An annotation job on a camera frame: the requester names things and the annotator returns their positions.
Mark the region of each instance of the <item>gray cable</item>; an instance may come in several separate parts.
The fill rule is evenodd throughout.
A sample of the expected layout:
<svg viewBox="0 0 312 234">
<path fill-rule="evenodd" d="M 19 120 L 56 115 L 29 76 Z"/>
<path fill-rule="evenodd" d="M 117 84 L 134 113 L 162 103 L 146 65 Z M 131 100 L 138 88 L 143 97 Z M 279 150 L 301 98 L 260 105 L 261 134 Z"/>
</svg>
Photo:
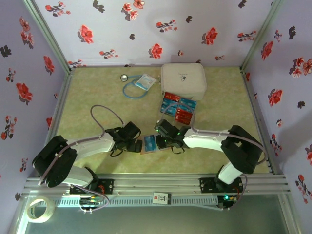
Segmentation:
<svg viewBox="0 0 312 234">
<path fill-rule="evenodd" d="M 41 184 L 44 183 L 44 180 L 45 180 L 47 174 L 49 173 L 49 171 L 51 170 L 51 168 L 53 167 L 53 165 L 55 164 L 55 162 L 59 159 L 59 157 L 64 153 L 65 150 L 67 150 L 68 148 L 70 148 L 70 147 L 72 147 L 72 146 L 74 146 L 74 145 L 81 144 L 81 143 L 84 143 L 84 142 L 88 142 L 88 141 L 91 141 L 91 140 L 96 140 L 96 139 L 99 139 L 99 138 L 101 138 L 101 137 L 104 136 L 104 134 L 105 134 L 105 129 L 104 129 L 104 127 L 102 126 L 102 124 L 100 124 L 100 123 L 96 120 L 96 118 L 94 117 L 93 112 L 92 112 L 92 111 L 93 111 L 93 108 L 95 108 L 95 107 L 103 107 L 103 108 L 109 110 L 109 111 L 112 112 L 115 116 L 117 116 L 117 118 L 121 121 L 122 125 L 124 125 L 122 119 L 121 119 L 114 111 L 112 111 L 112 110 L 109 109 L 108 107 L 102 106 L 102 105 L 94 105 L 94 106 L 92 106 L 91 109 L 90 109 L 91 117 L 92 117 L 92 119 L 98 124 L 98 126 L 100 126 L 100 128 L 102 129 L 102 134 L 101 134 L 100 136 L 94 136 L 94 137 L 91 137 L 91 138 L 78 140 L 78 141 L 76 141 L 76 142 L 73 142 L 73 143 L 67 145 L 67 146 L 64 147 L 63 149 L 61 149 L 61 151 L 58 153 L 58 155 L 56 155 L 56 156 L 54 157 L 53 161 L 50 163 L 50 165 L 48 166 L 48 168 L 45 170 L 45 172 L 43 173 L 42 177 L 40 178 L 39 183 L 38 183 L 39 186 L 40 186 Z"/>
<path fill-rule="evenodd" d="M 249 142 L 249 143 L 251 143 L 251 144 L 253 144 L 253 145 L 259 147 L 259 148 L 264 152 L 264 147 L 263 147 L 261 144 L 255 142 L 255 141 L 253 141 L 253 140 L 250 140 L 250 139 L 248 139 L 248 138 L 245 138 L 245 137 L 242 137 L 242 136 L 233 135 L 233 134 L 229 134 L 229 133 L 222 133 L 222 132 L 216 132 L 216 131 L 209 131 L 209 130 L 199 130 L 199 129 L 196 129 L 196 128 L 193 126 L 194 123 L 195 123 L 195 114 L 194 114 L 193 109 L 192 109 L 191 107 L 189 107 L 188 105 L 185 105 L 185 104 L 182 104 L 182 103 L 179 103 L 179 104 L 170 104 L 169 106 L 167 106 L 167 107 L 165 108 L 165 110 L 163 111 L 160 120 L 163 119 L 164 114 L 166 113 L 166 111 L 167 111 L 170 107 L 172 107 L 172 106 L 178 106 L 178 105 L 185 106 L 186 108 L 188 108 L 188 109 L 192 112 L 192 114 L 193 114 L 193 121 L 192 121 L 192 124 L 190 124 L 190 127 L 191 127 L 191 129 L 192 129 L 194 132 L 196 132 L 196 133 L 198 133 L 198 132 L 203 132 L 203 133 L 215 134 L 217 137 L 221 137 L 221 136 L 234 137 L 234 138 L 237 138 L 237 139 L 240 139 L 240 140 L 247 141 L 247 142 Z M 267 160 L 267 155 L 264 154 L 264 158 L 263 158 L 261 161 L 257 162 L 256 165 L 259 165 L 259 164 L 265 162 L 266 160 Z"/>
</svg>

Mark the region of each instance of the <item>floral wallpaper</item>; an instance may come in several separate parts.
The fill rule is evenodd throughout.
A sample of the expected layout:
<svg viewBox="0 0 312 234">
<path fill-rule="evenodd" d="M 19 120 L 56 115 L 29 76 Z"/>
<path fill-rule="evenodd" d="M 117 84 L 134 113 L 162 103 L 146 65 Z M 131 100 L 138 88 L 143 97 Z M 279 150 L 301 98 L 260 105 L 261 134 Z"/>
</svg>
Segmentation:
<svg viewBox="0 0 312 234">
<path fill-rule="evenodd" d="M 0 199 L 5 201 L 0 233 L 8 233 L 31 162 L 44 145 L 65 71 L 22 1 L 3 3 L 0 20 L 5 32 L 0 37 Z"/>
<path fill-rule="evenodd" d="M 312 232 L 311 10 L 309 0 L 285 1 L 245 69 L 304 233 Z"/>
<path fill-rule="evenodd" d="M 34 0 L 70 67 L 240 66 L 272 1 Z"/>
</svg>

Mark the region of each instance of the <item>wire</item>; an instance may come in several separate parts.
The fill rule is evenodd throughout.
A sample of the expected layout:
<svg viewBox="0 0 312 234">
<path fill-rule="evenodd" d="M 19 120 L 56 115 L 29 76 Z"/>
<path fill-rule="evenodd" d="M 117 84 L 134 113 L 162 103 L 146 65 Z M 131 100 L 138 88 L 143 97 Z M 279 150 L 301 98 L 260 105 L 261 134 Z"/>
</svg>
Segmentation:
<svg viewBox="0 0 312 234">
<path fill-rule="evenodd" d="M 236 197 L 239 197 L 239 190 L 238 190 L 238 188 L 237 187 L 233 187 L 233 188 L 236 189 L 236 191 L 237 191 Z"/>
<path fill-rule="evenodd" d="M 245 174 L 242 174 L 242 176 L 245 177 L 245 185 L 244 185 L 243 191 L 242 191 L 242 193 L 240 194 L 240 196 L 239 196 L 237 202 L 235 202 L 235 203 L 233 204 L 233 206 L 231 206 L 231 208 L 228 208 L 229 210 L 233 209 L 233 207 L 236 206 L 237 203 L 239 203 L 239 202 L 241 201 L 242 196 L 243 196 L 243 194 L 244 194 L 244 192 L 245 192 L 245 190 L 246 190 L 247 183 L 248 183 L 248 179 L 247 179 L 247 176 L 246 176 Z"/>
<path fill-rule="evenodd" d="M 170 107 L 172 107 L 172 106 L 178 106 L 178 105 L 185 106 L 186 108 L 188 108 L 188 109 L 192 112 L 192 114 L 193 114 L 193 115 L 192 115 L 192 120 L 193 120 L 193 121 L 192 121 L 192 123 L 190 124 L 190 127 L 191 127 L 191 129 L 192 129 L 194 132 L 196 132 L 197 134 L 198 134 L 199 132 L 202 132 L 202 133 L 215 134 L 217 137 L 227 136 L 227 137 L 237 138 L 237 139 L 247 141 L 247 142 L 249 142 L 249 143 L 251 143 L 251 144 L 257 146 L 259 149 L 261 149 L 261 150 L 264 152 L 264 147 L 263 147 L 261 144 L 259 144 L 258 142 L 255 142 L 255 141 L 253 141 L 253 140 L 250 140 L 250 139 L 248 139 L 248 138 L 245 138 L 245 137 L 242 137 L 242 136 L 237 136 L 237 135 L 234 135 L 234 134 L 218 132 L 218 131 L 209 131 L 209 130 L 199 130 L 199 129 L 196 129 L 196 128 L 193 126 L 194 123 L 195 123 L 195 114 L 194 114 L 193 109 L 192 109 L 191 107 L 189 107 L 188 105 L 185 105 L 185 104 L 182 104 L 182 103 L 177 103 L 177 104 L 174 104 L 174 103 L 173 103 L 173 104 L 170 104 L 169 106 L 167 106 L 167 107 L 165 108 L 165 110 L 162 112 L 162 115 L 161 115 L 160 120 L 163 119 L 164 114 L 166 113 L 166 111 L 167 111 Z M 265 161 L 267 160 L 267 158 L 268 158 L 267 155 L 264 154 L 264 158 L 263 158 L 261 161 L 257 162 L 256 165 L 259 165 L 259 164 L 265 162 Z"/>
<path fill-rule="evenodd" d="M 140 77 L 140 78 L 141 78 L 141 76 L 142 76 L 142 75 L 130 76 L 130 77 L 128 77 L 128 78 L 136 78 L 136 77 Z M 147 95 L 147 91 L 145 91 L 144 94 L 142 94 L 141 96 L 138 96 L 138 97 L 132 97 L 132 96 L 129 96 L 129 95 L 127 95 L 127 94 L 125 93 L 126 87 L 127 87 L 128 85 L 130 85 L 130 84 L 136 86 L 135 82 L 138 81 L 140 78 L 134 79 L 134 80 L 132 80 L 131 82 L 128 82 L 128 83 L 126 83 L 126 84 L 123 86 L 123 88 L 122 88 L 122 93 L 123 93 L 127 98 L 130 98 L 130 99 L 140 99 L 140 98 L 144 97 L 145 95 Z"/>
<path fill-rule="evenodd" d="M 97 210 L 102 209 L 102 208 L 104 208 L 104 207 L 106 207 L 106 206 L 109 205 L 110 200 L 109 200 L 108 196 L 106 196 L 105 194 L 100 194 L 100 193 L 98 193 L 98 192 L 96 192 L 96 191 L 92 191 L 92 190 L 83 188 L 83 187 L 78 186 L 78 185 L 74 185 L 74 186 L 77 187 L 77 188 L 79 188 L 79 189 L 81 189 L 81 190 L 83 190 L 83 191 L 85 191 L 85 192 L 89 192 L 89 193 L 92 193 L 92 194 L 99 195 L 99 196 L 101 196 L 101 197 L 103 197 L 104 199 L 107 200 L 107 203 L 104 203 L 104 200 L 103 200 L 104 205 L 102 205 L 102 206 L 100 206 L 100 207 L 96 207 L 96 208 L 94 208 L 94 209 L 89 208 L 89 210 L 87 210 L 87 209 L 83 209 L 81 206 L 79 206 L 80 209 L 81 209 L 82 211 L 84 211 L 85 213 L 92 213 L 93 211 L 97 211 Z"/>
<path fill-rule="evenodd" d="M 99 136 L 95 136 L 95 137 L 90 137 L 90 138 L 87 138 L 87 139 L 82 139 L 82 140 L 78 140 L 76 142 L 73 142 L 67 146 L 65 146 L 63 149 L 61 149 L 61 151 L 54 157 L 54 159 L 52 160 L 52 162 L 50 163 L 50 165 L 48 166 L 48 168 L 45 170 L 45 172 L 43 173 L 43 175 L 41 176 L 40 180 L 39 180 L 39 183 L 38 185 L 40 186 L 41 184 L 44 183 L 44 180 L 46 178 L 46 176 L 48 175 L 48 173 L 50 172 L 51 168 L 53 167 L 53 165 L 55 164 L 55 162 L 62 156 L 62 154 L 70 147 L 74 146 L 74 145 L 77 145 L 77 144 L 81 144 L 81 143 L 84 143 L 84 142 L 88 142 L 88 141 L 91 141 L 91 140 L 96 140 L 96 139 L 99 139 L 101 137 L 104 136 L 105 134 L 105 129 L 104 127 L 102 126 L 102 124 L 100 124 L 96 118 L 94 117 L 93 115 L 93 108 L 95 107 L 103 107 L 107 110 L 109 110 L 110 112 L 112 112 L 115 116 L 117 116 L 117 118 L 121 121 L 122 125 L 124 125 L 124 122 L 122 121 L 122 119 L 119 117 L 119 115 L 117 115 L 114 111 L 112 111 L 111 109 L 109 109 L 108 107 L 106 106 L 103 106 L 103 105 L 94 105 L 91 107 L 90 109 L 90 114 L 91 114 L 91 117 L 92 119 L 98 124 L 98 126 L 102 129 L 102 133 L 101 135 Z"/>
</svg>

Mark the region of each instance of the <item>beige floor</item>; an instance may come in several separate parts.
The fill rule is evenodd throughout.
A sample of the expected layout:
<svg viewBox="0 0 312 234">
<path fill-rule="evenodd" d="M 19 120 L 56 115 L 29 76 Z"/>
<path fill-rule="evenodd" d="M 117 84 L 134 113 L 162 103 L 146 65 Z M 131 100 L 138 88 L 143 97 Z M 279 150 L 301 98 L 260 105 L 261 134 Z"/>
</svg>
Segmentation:
<svg viewBox="0 0 312 234">
<path fill-rule="evenodd" d="M 61 118 L 58 135 L 66 139 L 89 137 L 100 133 L 100 128 L 90 117 L 90 107 L 105 105 L 114 110 L 124 122 L 132 121 L 142 134 L 154 133 L 159 119 L 162 100 L 160 85 L 154 84 L 147 96 L 130 100 L 123 96 L 121 74 L 147 73 L 155 78 L 160 67 L 134 68 L 77 68 L 70 86 Z M 237 67 L 206 67 L 207 92 L 196 108 L 195 127 L 209 130 L 230 129 L 240 125 L 259 139 L 244 83 Z M 140 95 L 143 90 L 129 87 L 130 95 Z M 114 115 L 105 109 L 95 108 L 95 117 L 106 128 L 120 126 Z M 227 163 L 219 151 L 193 148 L 175 155 L 170 150 L 153 154 L 123 153 L 110 157 L 102 153 L 81 159 L 76 166 L 88 166 L 96 173 L 217 173 Z M 255 172 L 267 173 L 263 163 Z"/>
</svg>

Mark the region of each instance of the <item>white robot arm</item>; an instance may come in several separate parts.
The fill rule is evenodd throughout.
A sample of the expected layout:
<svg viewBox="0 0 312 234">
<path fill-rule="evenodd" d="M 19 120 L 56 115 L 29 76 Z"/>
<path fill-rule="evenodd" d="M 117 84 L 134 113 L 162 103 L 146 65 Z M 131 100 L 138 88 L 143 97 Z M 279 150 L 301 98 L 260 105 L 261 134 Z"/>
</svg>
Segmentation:
<svg viewBox="0 0 312 234">
<path fill-rule="evenodd" d="M 256 142 L 261 146 L 260 143 L 236 125 L 225 131 L 196 130 L 190 126 L 178 129 L 162 119 L 156 124 L 155 130 L 163 139 L 163 142 L 157 144 L 165 142 L 166 146 L 171 148 L 207 148 L 224 152 L 230 162 L 219 170 L 215 179 L 221 190 L 222 187 L 232 184 L 243 173 L 252 174 L 262 153 L 262 149 L 250 142 Z M 233 135 L 240 139 L 247 139 L 249 142 L 230 137 Z"/>
<path fill-rule="evenodd" d="M 138 127 L 129 122 L 122 128 L 105 130 L 102 136 L 69 141 L 62 136 L 55 136 L 35 157 L 33 167 L 41 177 L 44 177 L 42 179 L 50 188 L 67 183 L 93 190 L 98 186 L 98 177 L 90 168 L 73 166 L 74 162 L 101 152 L 111 152 L 112 157 L 120 155 L 123 151 L 139 153 L 142 149 L 142 141 L 137 140 L 135 136 L 140 132 Z M 48 169 L 64 148 L 66 150 L 59 155 L 51 169 Z"/>
</svg>

